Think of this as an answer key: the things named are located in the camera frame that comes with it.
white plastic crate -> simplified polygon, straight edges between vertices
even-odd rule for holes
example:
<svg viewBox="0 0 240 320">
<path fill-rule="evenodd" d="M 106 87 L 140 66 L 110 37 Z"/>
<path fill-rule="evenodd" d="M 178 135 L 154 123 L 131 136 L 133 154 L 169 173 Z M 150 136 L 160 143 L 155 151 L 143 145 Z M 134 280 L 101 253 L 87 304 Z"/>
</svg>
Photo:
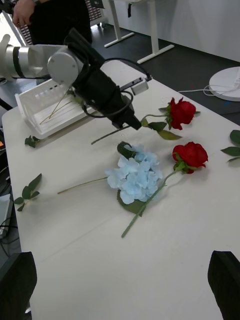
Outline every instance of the white plastic crate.
<svg viewBox="0 0 240 320">
<path fill-rule="evenodd" d="M 51 79 L 15 95 L 21 116 L 31 129 L 33 136 L 44 139 L 86 117 L 82 106 L 75 101 L 75 98 L 72 95 L 66 95 L 57 107 L 59 111 L 41 124 L 53 112 L 67 89 L 65 85 Z"/>
</svg>

white table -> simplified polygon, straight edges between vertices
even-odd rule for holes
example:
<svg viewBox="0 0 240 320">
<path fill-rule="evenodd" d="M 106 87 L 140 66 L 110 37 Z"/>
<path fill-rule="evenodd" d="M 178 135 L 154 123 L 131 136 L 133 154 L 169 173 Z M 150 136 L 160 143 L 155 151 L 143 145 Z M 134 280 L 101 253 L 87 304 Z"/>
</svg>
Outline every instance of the white table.
<svg viewBox="0 0 240 320">
<path fill-rule="evenodd" d="M 146 62 L 160 54 L 163 54 L 164 52 L 174 48 L 173 44 L 169 44 L 166 47 L 159 50 L 159 38 L 158 38 L 158 25 L 157 25 L 157 16 L 156 16 L 156 4 L 155 0 L 118 0 L 118 1 L 124 1 L 127 3 L 132 3 L 133 5 L 137 5 L 143 2 L 147 2 L 148 7 L 148 14 L 149 14 L 149 23 L 150 23 L 150 34 L 151 34 L 151 48 L 152 53 L 143 57 L 142 59 L 138 60 L 137 62 L 139 64 L 142 64 L 143 62 Z M 105 48 L 108 48 L 112 45 L 115 45 L 116 43 L 129 38 L 134 35 L 134 32 L 128 33 L 124 36 L 121 36 L 120 27 L 119 27 L 119 20 L 117 16 L 117 11 L 115 7 L 114 0 L 108 0 L 108 3 L 111 8 L 112 18 L 113 18 L 113 26 L 115 30 L 116 40 L 109 42 L 104 45 Z"/>
<path fill-rule="evenodd" d="M 140 75 L 118 61 L 103 69 L 119 85 Z M 134 98 L 139 119 L 182 97 L 155 80 L 148 84 Z M 30 131 L 18 109 L 3 116 L 14 198 L 43 175 L 39 197 L 16 212 L 21 248 L 32 251 L 37 268 L 33 320 L 222 319 L 207 272 L 213 250 L 240 259 L 239 164 L 227 164 L 229 157 L 220 151 L 239 126 L 194 104 L 201 114 L 184 126 L 177 142 L 130 128 L 91 145 L 113 129 L 108 119 L 97 119 L 76 123 L 32 149 L 24 146 Z M 160 201 L 125 239 L 121 234 L 133 214 L 120 207 L 105 180 L 57 195 L 116 167 L 121 140 L 156 152 L 165 176 L 174 165 L 175 144 L 200 143 L 209 157 L 206 169 L 171 177 Z"/>
</svg>

gray floor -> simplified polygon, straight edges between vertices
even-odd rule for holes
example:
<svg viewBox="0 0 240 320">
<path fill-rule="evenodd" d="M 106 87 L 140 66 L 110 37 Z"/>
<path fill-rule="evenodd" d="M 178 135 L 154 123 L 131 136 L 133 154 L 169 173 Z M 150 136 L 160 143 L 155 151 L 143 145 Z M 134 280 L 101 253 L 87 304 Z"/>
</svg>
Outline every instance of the gray floor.
<svg viewBox="0 0 240 320">
<path fill-rule="evenodd" d="M 96 28 L 93 31 L 93 47 L 105 58 L 119 57 L 128 58 L 137 61 L 151 53 L 150 37 L 135 34 L 134 36 L 119 42 L 118 44 L 104 48 L 104 44 L 115 39 L 115 33 L 112 26 L 106 28 Z M 163 48 L 166 41 L 159 40 L 159 47 Z M 203 89 L 208 83 L 210 77 L 216 72 L 230 67 L 239 66 L 240 63 L 210 55 L 204 52 L 196 51 L 180 45 L 158 57 L 147 61 L 143 66 L 152 74 L 153 78 L 161 83 L 180 90 Z M 30 89 L 36 84 L 35 81 L 18 80 L 17 82 L 8 82 L 0 86 L 0 97 L 11 106 L 16 106 L 14 92 L 22 92 Z M 240 102 L 227 102 L 217 97 L 205 96 L 203 92 L 186 93 L 187 97 L 224 116 L 225 118 L 240 125 Z M 4 175 L 0 176 L 0 191 L 3 187 Z M 16 225 L 16 219 L 13 217 L 12 225 Z M 10 242 L 18 237 L 18 231 L 10 230 L 6 242 Z M 21 246 L 19 241 L 5 245 L 7 252 L 12 254 L 20 252 Z M 6 261 L 7 257 L 0 248 L 0 267 Z"/>
</svg>

hand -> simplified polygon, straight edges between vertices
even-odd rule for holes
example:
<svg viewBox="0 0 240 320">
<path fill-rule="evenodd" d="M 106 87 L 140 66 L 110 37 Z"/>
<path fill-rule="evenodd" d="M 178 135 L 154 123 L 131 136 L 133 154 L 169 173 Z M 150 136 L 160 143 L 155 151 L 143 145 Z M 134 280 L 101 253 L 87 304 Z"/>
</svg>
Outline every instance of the hand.
<svg viewBox="0 0 240 320">
<path fill-rule="evenodd" d="M 35 3 L 33 0 L 19 0 L 13 11 L 12 22 L 17 28 L 30 25 L 30 17 L 34 13 Z"/>
</svg>

red rose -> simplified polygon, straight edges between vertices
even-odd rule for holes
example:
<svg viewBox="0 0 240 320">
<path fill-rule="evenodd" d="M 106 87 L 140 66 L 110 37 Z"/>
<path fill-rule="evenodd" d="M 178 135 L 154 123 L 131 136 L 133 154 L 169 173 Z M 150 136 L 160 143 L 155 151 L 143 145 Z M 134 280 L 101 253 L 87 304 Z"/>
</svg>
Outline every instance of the red rose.
<svg viewBox="0 0 240 320">
<path fill-rule="evenodd" d="M 185 145 L 176 145 L 172 151 L 172 156 L 176 162 L 184 161 L 188 166 L 193 168 L 206 167 L 204 162 L 208 161 L 206 150 L 199 144 L 189 142 Z M 186 167 L 184 172 L 192 174 L 194 169 Z"/>
<path fill-rule="evenodd" d="M 172 98 L 170 102 L 170 119 L 169 124 L 174 129 L 182 130 L 181 124 L 189 125 L 193 120 L 196 107 L 190 102 L 183 101 L 183 98 L 176 104 L 175 99 Z"/>
</svg>

